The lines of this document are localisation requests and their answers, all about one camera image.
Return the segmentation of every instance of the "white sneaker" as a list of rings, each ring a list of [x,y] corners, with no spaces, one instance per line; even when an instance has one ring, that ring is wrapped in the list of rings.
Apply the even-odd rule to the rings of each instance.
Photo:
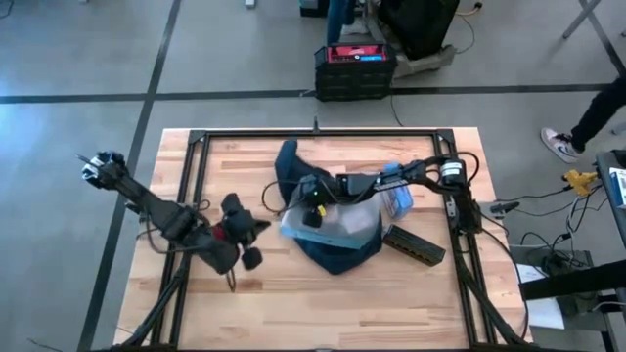
[[[370,31],[365,27],[361,19],[354,19],[353,24],[344,24],[341,28],[341,35],[367,34]]]
[[[566,163],[578,160],[580,153],[571,145],[571,136],[559,133],[552,128],[541,129],[541,140],[554,154]]]

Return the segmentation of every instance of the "concrete floor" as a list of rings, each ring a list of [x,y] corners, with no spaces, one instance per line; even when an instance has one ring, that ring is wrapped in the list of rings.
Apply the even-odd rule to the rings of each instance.
[[[462,1],[462,6],[472,3]],[[341,104],[313,98],[156,101],[148,109],[151,101],[145,104],[143,94],[150,92],[171,6],[172,0],[92,0],[88,5],[17,0],[13,13],[0,20],[3,350],[40,351],[28,338],[63,351],[75,350],[78,343],[115,195],[81,181],[75,153],[115,149],[129,154],[133,138],[139,137],[132,151],[138,153],[136,177],[148,183],[160,132],[167,127],[311,126],[314,115],[322,127],[395,125],[388,99]],[[486,2],[482,13],[469,19],[476,32],[473,48],[450,67],[394,83],[469,88],[464,94],[396,96],[399,117],[407,126],[479,127],[501,198],[557,189],[559,175],[569,167],[543,147],[540,128],[571,128],[595,92],[567,90],[607,83],[618,74],[589,21],[569,40],[560,39],[580,10],[577,0]],[[604,0],[596,10],[622,60],[624,14],[626,4],[620,0]],[[302,19],[296,1],[260,0],[249,11],[243,0],[183,0],[177,15],[162,75],[152,80],[159,93],[313,87],[312,54],[324,42],[325,23]],[[465,24],[455,19],[445,42],[465,47],[470,42]],[[507,86],[511,92],[518,85],[561,92],[479,94],[480,87]],[[626,111],[610,125],[624,120]],[[143,140],[135,133],[138,122],[147,122]],[[591,143],[578,169],[591,170],[594,152],[624,146],[622,137],[607,130]],[[550,210],[570,198],[529,201],[524,208]],[[596,196],[591,204],[603,199]],[[563,222],[563,214],[528,219],[514,213],[506,224],[510,242],[519,242],[526,231],[553,239],[563,232]],[[126,216],[94,347],[112,341],[136,233],[136,217]],[[626,257],[608,206],[587,215],[576,247],[590,250],[596,263]],[[626,336],[623,321],[613,321],[617,333]],[[596,332],[532,331],[542,346],[603,350]]]

